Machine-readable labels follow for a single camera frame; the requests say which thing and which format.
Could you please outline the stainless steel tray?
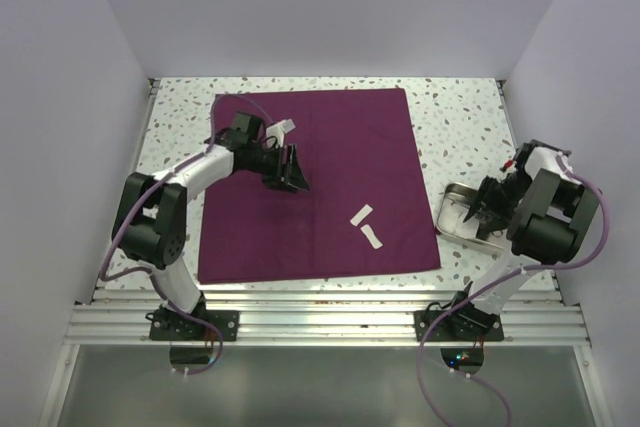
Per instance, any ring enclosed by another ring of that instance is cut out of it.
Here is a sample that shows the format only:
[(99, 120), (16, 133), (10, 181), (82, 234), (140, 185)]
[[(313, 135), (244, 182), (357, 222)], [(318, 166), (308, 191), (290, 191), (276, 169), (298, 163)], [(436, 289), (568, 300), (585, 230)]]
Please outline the stainless steel tray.
[(480, 238), (478, 231), (483, 217), (475, 214), (464, 221), (475, 194), (476, 190), (465, 184), (452, 182), (446, 185), (435, 223), (437, 234), (463, 247), (500, 255), (509, 246), (505, 230)]

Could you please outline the white gauze roll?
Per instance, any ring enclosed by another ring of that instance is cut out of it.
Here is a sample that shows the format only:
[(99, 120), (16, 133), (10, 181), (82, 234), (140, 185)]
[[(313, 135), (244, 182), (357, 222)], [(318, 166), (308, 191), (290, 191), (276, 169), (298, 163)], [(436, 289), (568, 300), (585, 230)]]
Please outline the white gauze roll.
[(373, 211), (373, 208), (369, 204), (365, 204), (351, 219), (350, 224), (358, 226), (361, 224), (367, 216)]
[(383, 243), (380, 241), (373, 228), (369, 224), (362, 225), (360, 227), (360, 231), (373, 249), (378, 250), (383, 247)]

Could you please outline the purple cloth mat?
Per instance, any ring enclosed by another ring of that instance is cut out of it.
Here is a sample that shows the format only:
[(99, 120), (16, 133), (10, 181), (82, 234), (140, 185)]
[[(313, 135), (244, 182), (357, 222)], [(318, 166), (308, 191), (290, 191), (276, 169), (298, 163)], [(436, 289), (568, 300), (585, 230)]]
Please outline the purple cloth mat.
[[(441, 265), (406, 93), (272, 92), (222, 98), (218, 128), (239, 112), (291, 119), (308, 192), (267, 188), (242, 171), (205, 193), (198, 280), (203, 284), (395, 275)], [(373, 211), (358, 226), (350, 219)], [(383, 247), (360, 231), (369, 224)]]

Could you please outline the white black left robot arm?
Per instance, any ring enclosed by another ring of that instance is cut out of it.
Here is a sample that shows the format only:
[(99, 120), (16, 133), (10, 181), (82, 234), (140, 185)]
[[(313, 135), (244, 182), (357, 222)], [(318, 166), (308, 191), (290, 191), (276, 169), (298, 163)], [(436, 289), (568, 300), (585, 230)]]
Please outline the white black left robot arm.
[(307, 191), (297, 147), (285, 142), (294, 129), (291, 119), (267, 125), (259, 116), (240, 112), (186, 160), (153, 174), (130, 174), (100, 279), (111, 282), (131, 273), (146, 274), (163, 309), (175, 313), (175, 331), (189, 340), (201, 337), (208, 326), (204, 294), (183, 258), (188, 204), (213, 184), (242, 171), (260, 175), (270, 189)]

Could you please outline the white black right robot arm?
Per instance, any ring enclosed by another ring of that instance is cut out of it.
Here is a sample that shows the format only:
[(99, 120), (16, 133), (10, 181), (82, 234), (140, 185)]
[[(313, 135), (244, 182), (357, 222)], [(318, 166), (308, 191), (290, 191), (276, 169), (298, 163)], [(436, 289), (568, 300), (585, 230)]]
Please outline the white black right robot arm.
[(505, 234), (508, 245), (477, 281), (456, 294), (445, 316), (451, 336), (489, 332), (503, 307), (533, 275), (578, 253), (599, 200), (573, 174), (570, 152), (538, 140), (522, 144), (498, 180), (487, 176), (472, 198), (465, 222), (478, 222), (475, 237)]

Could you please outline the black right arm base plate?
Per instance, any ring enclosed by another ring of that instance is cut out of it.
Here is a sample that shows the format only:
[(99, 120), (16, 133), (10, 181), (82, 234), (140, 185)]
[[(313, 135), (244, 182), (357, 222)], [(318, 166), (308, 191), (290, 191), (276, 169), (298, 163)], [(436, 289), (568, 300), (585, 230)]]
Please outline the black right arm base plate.
[[(416, 310), (413, 313), (415, 336), (421, 341), (429, 327), (444, 310)], [(497, 315), (456, 311), (441, 320), (427, 336), (427, 342), (501, 342), (505, 339), (501, 319)]]

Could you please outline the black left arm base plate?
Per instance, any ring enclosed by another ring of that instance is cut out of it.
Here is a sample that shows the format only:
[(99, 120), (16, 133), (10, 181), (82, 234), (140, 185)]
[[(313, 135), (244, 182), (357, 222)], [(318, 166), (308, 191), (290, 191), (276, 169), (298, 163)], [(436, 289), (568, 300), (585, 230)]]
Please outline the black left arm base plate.
[(205, 338), (234, 342), (240, 325), (240, 314), (234, 310), (206, 310), (196, 314), (199, 321), (189, 320), (163, 307), (148, 312), (149, 339), (152, 341), (204, 341)]

